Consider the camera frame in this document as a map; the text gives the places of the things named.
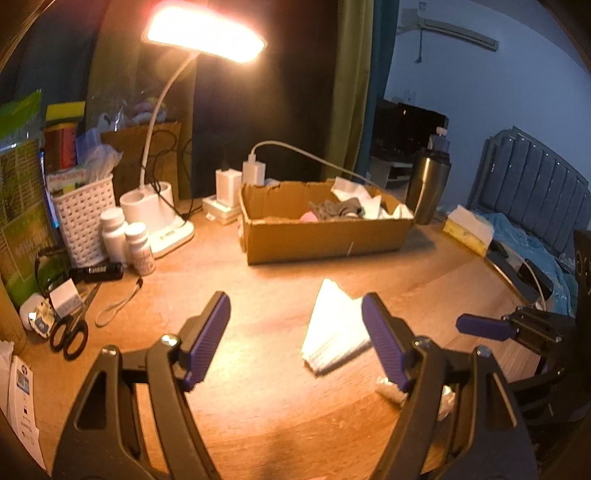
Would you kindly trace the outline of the grey dotted sock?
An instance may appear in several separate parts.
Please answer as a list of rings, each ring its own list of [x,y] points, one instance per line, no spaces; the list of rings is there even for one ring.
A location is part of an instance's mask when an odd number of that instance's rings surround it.
[[[338,218],[362,218],[363,206],[358,198],[351,198],[346,201],[325,200],[321,203],[308,203],[308,209],[319,221],[328,221]]]

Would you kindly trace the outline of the white paper towel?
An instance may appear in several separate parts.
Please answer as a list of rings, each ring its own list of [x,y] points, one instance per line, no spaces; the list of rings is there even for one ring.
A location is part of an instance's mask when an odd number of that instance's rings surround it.
[[[332,194],[341,202],[354,200],[360,204],[362,209],[361,215],[363,219],[380,220],[380,219],[394,219],[394,220],[413,220],[414,214],[405,205],[400,204],[394,208],[394,212],[390,214],[382,202],[383,196],[370,196],[369,191],[361,184],[349,181],[347,179],[338,177],[332,184]]]

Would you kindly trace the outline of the blue bedding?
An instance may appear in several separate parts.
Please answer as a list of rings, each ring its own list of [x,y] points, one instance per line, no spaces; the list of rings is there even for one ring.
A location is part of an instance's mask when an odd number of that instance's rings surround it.
[[[536,237],[515,227],[502,213],[479,214],[494,229],[493,238],[524,260],[531,260],[553,283],[551,311],[575,316],[578,286],[575,277],[565,273],[556,258]]]

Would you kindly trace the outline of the white power strip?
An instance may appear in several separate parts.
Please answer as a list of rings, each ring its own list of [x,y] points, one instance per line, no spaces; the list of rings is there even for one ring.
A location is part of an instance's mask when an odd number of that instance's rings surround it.
[[[207,219],[216,221],[221,225],[228,225],[235,222],[240,215],[240,206],[224,206],[224,204],[216,200],[215,195],[202,199],[202,209],[204,209]]]

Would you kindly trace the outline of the black scissors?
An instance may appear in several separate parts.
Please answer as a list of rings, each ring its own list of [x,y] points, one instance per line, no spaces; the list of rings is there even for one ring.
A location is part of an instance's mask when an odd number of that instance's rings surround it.
[[[53,353],[62,352],[66,361],[76,360],[84,351],[89,335],[86,313],[96,297],[101,284],[94,285],[76,313],[59,318],[54,322],[49,336],[49,347]]]

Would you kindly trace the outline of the pink plush toy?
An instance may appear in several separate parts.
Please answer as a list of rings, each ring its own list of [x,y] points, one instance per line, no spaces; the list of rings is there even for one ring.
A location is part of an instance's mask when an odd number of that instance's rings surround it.
[[[315,216],[314,212],[308,211],[305,212],[303,216],[301,216],[300,221],[304,223],[314,223],[318,222],[318,217]]]

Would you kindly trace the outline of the white power adapter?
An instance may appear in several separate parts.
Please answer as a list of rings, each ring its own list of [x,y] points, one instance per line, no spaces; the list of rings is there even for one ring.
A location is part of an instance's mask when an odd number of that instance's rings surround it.
[[[219,204],[235,208],[239,204],[239,190],[242,186],[242,172],[228,168],[215,171],[215,195]]]

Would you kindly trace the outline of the grey padded headboard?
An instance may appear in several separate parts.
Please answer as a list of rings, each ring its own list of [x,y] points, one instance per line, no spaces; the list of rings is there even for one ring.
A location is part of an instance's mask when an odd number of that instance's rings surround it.
[[[514,126],[485,141],[468,207],[504,214],[555,256],[574,256],[574,232],[590,221],[589,181]]]

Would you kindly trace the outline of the brown cardboard carton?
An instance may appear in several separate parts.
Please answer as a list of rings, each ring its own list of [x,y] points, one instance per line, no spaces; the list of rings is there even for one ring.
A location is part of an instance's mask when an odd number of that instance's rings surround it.
[[[181,124],[178,122],[155,125],[147,163],[148,172],[145,174],[146,184],[151,181],[152,174],[155,174],[157,180],[170,183],[175,203],[179,199],[177,152],[180,129]],[[122,154],[120,162],[113,170],[113,190],[116,204],[119,204],[119,199],[124,193],[138,186],[146,134],[146,125],[101,134],[103,144],[110,145]]]

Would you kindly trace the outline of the stainless steel tumbler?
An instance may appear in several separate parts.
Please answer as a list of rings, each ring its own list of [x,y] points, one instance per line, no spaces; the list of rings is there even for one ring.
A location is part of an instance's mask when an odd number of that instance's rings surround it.
[[[451,170],[450,156],[438,150],[422,150],[413,165],[406,194],[406,205],[418,225],[433,219]]]

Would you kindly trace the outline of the white woven basket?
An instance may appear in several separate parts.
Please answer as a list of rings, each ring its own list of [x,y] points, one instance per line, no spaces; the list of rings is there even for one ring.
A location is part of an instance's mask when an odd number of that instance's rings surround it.
[[[62,240],[74,267],[94,266],[107,258],[100,215],[115,206],[113,175],[53,197]]]

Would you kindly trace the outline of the white paper receipt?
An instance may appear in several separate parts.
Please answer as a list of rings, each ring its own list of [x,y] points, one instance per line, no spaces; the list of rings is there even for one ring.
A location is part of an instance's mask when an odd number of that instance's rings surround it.
[[[1,342],[1,410],[21,444],[37,464],[46,470],[35,422],[34,375],[14,354],[14,343]]]

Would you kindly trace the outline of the black television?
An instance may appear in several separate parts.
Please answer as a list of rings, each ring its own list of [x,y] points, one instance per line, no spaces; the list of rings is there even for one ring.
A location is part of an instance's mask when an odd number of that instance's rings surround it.
[[[381,99],[376,107],[370,155],[385,161],[412,162],[449,118],[439,112]]]

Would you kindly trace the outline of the green curtain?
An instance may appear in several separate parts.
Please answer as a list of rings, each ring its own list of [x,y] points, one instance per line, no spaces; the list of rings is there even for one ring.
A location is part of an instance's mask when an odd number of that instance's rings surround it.
[[[332,114],[325,146],[325,178],[352,171],[363,135],[372,58],[374,5],[372,0],[341,1],[338,5],[338,42]]]

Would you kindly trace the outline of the white air conditioner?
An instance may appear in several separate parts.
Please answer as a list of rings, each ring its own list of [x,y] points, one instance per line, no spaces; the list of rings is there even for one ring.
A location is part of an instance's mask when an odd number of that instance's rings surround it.
[[[418,10],[410,9],[403,14],[403,20],[397,27],[397,33],[403,34],[413,30],[427,31],[462,40],[489,51],[499,49],[499,41],[474,30],[439,20],[420,16]]]

